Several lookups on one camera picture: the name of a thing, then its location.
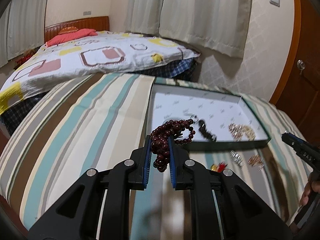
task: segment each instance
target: wooden headboard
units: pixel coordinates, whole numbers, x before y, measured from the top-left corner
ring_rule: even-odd
[[[109,17],[91,17],[72,20],[68,22],[58,23],[44,28],[44,42],[51,40],[57,36],[59,31],[65,27],[77,27],[78,29],[95,29],[96,31],[108,31],[109,30]]]

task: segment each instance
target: pillow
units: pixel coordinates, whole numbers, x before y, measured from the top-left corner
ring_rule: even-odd
[[[66,34],[60,34],[55,37],[53,37],[51,40],[47,41],[45,43],[45,46],[51,47],[53,45],[59,45],[61,43],[72,41],[76,39],[80,39],[87,36],[97,36],[96,30],[94,29],[81,29],[79,31],[76,31],[74,33],[66,33]]]
[[[66,34],[66,33],[75,33],[78,30],[77,27],[66,27],[63,28],[61,31],[59,31],[58,35],[60,34]]]

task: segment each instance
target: bedspread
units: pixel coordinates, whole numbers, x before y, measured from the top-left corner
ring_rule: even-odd
[[[199,54],[173,41],[141,34],[98,32],[57,46],[41,46],[0,90],[0,115],[26,98],[92,73],[135,72]]]
[[[93,74],[57,85],[27,115],[0,157],[0,194],[29,229],[87,169],[113,168],[143,146],[153,83],[209,89],[205,85],[138,74]],[[225,161],[283,220],[297,207],[311,168],[281,141],[299,130],[273,105],[242,95],[271,140],[264,149],[238,151],[247,161],[259,154],[265,168],[236,166],[227,152],[192,152],[209,168]],[[174,191],[169,170],[150,169],[145,191],[131,191],[131,239],[183,239],[190,232],[188,191]]]

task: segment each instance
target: plaid bed skirt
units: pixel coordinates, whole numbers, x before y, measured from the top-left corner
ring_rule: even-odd
[[[191,59],[176,60],[161,67],[136,71],[136,74],[143,74],[155,77],[177,78],[180,80],[191,81],[192,74],[196,68],[196,61]],[[9,108],[0,116],[0,122],[7,128],[10,136],[14,133],[22,120],[27,116],[31,109],[43,98],[48,92],[27,98],[24,101]]]

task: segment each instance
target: beaded bracelet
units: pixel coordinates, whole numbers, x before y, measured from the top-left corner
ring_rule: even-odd
[[[176,145],[183,145],[192,142],[193,135],[195,135],[196,131],[190,126],[191,124],[193,124],[192,119],[180,121],[170,120],[152,131],[150,134],[150,139],[152,140],[151,151],[157,155],[157,159],[153,163],[154,168],[157,168],[160,172],[164,172],[167,169],[167,164],[170,162],[169,136],[172,135],[174,139],[181,138],[181,132],[188,129],[190,131],[188,138],[175,140],[174,143]]]

